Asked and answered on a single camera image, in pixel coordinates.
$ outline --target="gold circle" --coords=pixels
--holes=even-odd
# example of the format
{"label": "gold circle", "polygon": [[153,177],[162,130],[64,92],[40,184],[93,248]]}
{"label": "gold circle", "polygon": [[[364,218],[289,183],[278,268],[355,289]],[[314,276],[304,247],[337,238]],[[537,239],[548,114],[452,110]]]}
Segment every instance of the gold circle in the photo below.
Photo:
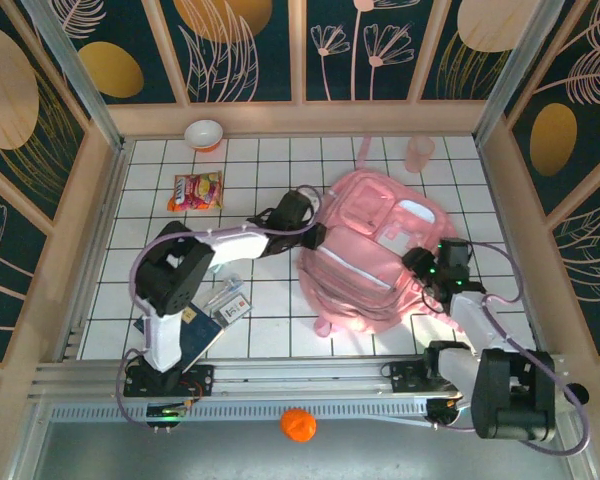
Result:
{"label": "gold circle", "polygon": [[0,148],[24,145],[38,122],[36,73],[27,56],[0,30]]}
{"label": "gold circle", "polygon": [[531,164],[550,177],[566,165],[576,145],[578,123],[571,109],[561,103],[544,107],[531,130]]}
{"label": "gold circle", "polygon": [[225,1],[236,20],[244,18],[254,37],[269,23],[273,10],[271,0],[173,0],[173,3],[194,33],[212,42],[228,43],[231,30]]}
{"label": "gold circle", "polygon": [[124,49],[109,42],[93,42],[78,52],[96,88],[112,97],[140,93],[144,77],[140,65]]}
{"label": "gold circle", "polygon": [[504,52],[518,45],[540,0],[462,0],[458,34],[478,52]]}

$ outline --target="white tile floor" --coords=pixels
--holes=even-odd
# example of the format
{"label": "white tile floor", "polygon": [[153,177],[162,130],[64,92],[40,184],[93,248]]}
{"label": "white tile floor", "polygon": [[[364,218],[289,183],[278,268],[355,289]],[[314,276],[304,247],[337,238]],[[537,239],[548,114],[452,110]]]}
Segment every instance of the white tile floor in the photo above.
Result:
{"label": "white tile floor", "polygon": [[[422,174],[404,169],[409,137],[375,137],[368,166],[388,173],[438,202],[450,214],[460,236],[503,245],[503,235],[478,154],[471,137],[436,137],[433,159]],[[302,183],[328,187],[353,170],[360,137],[261,138],[224,141],[214,152],[195,154],[181,140],[139,141],[118,207],[96,297],[78,358],[117,359],[140,347],[142,336],[131,325],[137,317],[127,294],[127,272],[144,245],[174,218],[193,230],[239,225],[245,216],[274,207],[289,187]],[[174,214],[166,209],[176,174],[222,170],[225,205],[221,211]],[[317,337],[314,313],[297,281],[298,250],[225,267],[248,282],[250,317],[234,325],[209,350],[209,358],[315,357],[421,353],[432,339],[464,339],[424,315],[379,335],[343,332]],[[499,255],[476,249],[472,272],[487,289],[515,294],[510,266]],[[214,279],[209,274],[210,288]],[[505,321],[525,317],[520,303],[498,307]]]}

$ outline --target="candy package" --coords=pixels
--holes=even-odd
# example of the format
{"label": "candy package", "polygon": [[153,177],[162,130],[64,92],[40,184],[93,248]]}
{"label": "candy package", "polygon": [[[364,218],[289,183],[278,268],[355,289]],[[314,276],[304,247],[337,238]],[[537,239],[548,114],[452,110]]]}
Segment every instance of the candy package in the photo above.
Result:
{"label": "candy package", "polygon": [[208,210],[222,208],[222,172],[176,175],[173,197],[167,210]]}

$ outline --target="backpack strap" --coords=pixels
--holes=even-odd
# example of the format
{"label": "backpack strap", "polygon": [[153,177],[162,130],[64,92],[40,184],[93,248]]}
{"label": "backpack strap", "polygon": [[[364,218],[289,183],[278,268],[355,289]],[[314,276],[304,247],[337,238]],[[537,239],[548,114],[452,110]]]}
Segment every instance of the backpack strap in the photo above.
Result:
{"label": "backpack strap", "polygon": [[371,146],[371,137],[365,135],[360,144],[360,150],[358,150],[358,156],[356,157],[356,170],[364,168],[364,164],[369,156],[369,147]]}

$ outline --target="orange ball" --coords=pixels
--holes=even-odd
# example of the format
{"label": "orange ball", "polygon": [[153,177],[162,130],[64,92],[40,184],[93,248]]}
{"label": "orange ball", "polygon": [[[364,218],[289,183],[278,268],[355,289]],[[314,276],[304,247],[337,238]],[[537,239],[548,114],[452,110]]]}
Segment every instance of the orange ball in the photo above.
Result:
{"label": "orange ball", "polygon": [[300,408],[287,410],[280,418],[280,429],[294,442],[308,442],[316,434],[316,419]]}

